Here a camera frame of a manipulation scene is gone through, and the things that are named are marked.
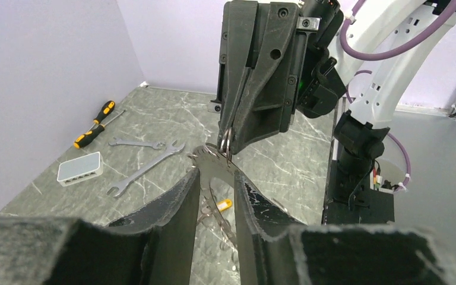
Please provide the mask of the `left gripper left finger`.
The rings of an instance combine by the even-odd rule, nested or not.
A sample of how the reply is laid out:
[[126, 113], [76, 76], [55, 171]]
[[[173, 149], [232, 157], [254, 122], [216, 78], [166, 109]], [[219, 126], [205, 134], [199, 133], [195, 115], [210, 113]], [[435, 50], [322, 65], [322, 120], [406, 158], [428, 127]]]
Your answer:
[[172, 188], [108, 228], [139, 234], [135, 284], [189, 284], [200, 206], [200, 172], [190, 170]]

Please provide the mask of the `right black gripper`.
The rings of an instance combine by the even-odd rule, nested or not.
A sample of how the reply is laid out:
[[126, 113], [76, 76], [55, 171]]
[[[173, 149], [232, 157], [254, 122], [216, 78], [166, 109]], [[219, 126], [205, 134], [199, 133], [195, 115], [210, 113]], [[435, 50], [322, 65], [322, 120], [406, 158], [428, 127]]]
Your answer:
[[[306, 49], [306, 35], [297, 30], [299, 16], [319, 20]], [[229, 143], [230, 153], [237, 154], [252, 143], [287, 132], [296, 91], [296, 109], [307, 118], [330, 113], [346, 92], [336, 70], [338, 60], [328, 48], [342, 23], [338, 1], [305, 1], [301, 12], [292, 2], [225, 3], [217, 142]]]

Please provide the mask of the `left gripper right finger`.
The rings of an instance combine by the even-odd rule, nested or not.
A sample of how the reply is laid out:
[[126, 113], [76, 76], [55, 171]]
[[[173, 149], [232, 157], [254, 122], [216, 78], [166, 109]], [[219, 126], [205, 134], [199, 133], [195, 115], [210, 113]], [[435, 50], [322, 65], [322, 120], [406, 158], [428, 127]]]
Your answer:
[[241, 171], [235, 173], [235, 217], [241, 284], [297, 284], [289, 238], [304, 223], [265, 197]]

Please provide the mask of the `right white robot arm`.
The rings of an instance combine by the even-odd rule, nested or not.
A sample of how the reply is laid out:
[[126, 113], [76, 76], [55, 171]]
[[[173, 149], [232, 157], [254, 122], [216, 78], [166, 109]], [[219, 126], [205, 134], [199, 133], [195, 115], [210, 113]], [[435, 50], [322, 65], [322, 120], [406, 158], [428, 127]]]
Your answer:
[[286, 132], [295, 112], [335, 108], [365, 62], [372, 82], [334, 137], [370, 161], [384, 152], [395, 108], [436, 44], [456, 24], [456, 1], [229, 1], [224, 6], [216, 103], [218, 149], [237, 154]]

